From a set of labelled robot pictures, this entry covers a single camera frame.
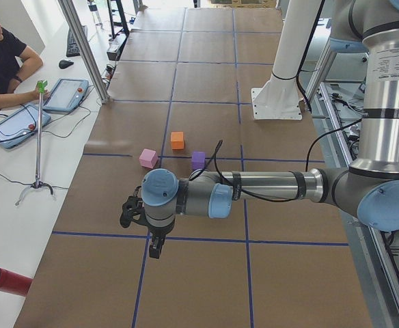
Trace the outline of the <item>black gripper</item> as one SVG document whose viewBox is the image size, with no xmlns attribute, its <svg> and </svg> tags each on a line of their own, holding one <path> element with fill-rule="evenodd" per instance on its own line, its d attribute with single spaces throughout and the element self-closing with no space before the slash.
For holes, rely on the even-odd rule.
<svg viewBox="0 0 399 328">
<path fill-rule="evenodd" d="M 165 243 L 167 227 L 151 227 L 149 231 L 152 238 L 148 250 L 149 257 L 159 259 Z"/>
</svg>

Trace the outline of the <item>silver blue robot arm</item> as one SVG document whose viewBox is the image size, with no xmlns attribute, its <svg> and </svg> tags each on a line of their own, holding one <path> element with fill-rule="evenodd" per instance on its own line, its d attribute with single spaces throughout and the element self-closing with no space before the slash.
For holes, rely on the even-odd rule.
<svg viewBox="0 0 399 328">
<path fill-rule="evenodd" d="M 359 153 L 346 169 L 308 172 L 201 172 L 179 179 L 166 169 L 141 184 L 141 220 L 158 258 L 176 215 L 224 218 L 235 200 L 309 199 L 336 206 L 364 225 L 399 230 L 399 1 L 337 1 L 331 46 L 369 52 Z"/>
</svg>

